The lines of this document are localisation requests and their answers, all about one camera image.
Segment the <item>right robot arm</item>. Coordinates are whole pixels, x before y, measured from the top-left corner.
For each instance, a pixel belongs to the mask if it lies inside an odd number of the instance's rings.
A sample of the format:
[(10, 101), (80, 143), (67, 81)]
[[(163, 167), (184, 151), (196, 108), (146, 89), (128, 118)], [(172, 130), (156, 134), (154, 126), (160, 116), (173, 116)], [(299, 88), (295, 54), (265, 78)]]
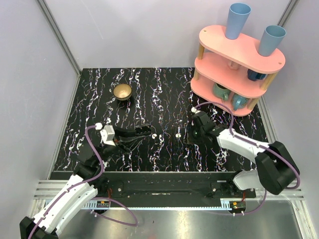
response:
[(219, 146), (256, 165), (254, 170), (237, 173), (232, 182), (226, 185), (228, 195), (234, 198), (251, 188), (264, 188), (271, 194), (278, 195), (300, 175), (298, 167), (281, 142), (253, 140), (223, 124), (215, 124), (203, 111), (194, 111), (187, 129), (187, 143)]

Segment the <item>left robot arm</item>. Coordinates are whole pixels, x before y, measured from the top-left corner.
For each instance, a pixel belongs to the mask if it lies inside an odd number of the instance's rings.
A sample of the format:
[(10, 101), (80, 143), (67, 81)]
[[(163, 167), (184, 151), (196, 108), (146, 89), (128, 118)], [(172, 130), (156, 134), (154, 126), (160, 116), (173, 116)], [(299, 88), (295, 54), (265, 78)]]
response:
[(94, 216), (115, 203), (125, 210), (122, 203), (111, 198), (108, 178), (104, 175), (103, 156), (116, 150), (132, 152), (143, 139), (152, 133), (149, 125), (123, 129), (96, 123), (85, 129), (87, 144), (82, 145), (78, 164), (65, 186), (39, 213), (24, 217), (19, 223), (22, 239), (56, 239), (65, 226), (83, 208)]

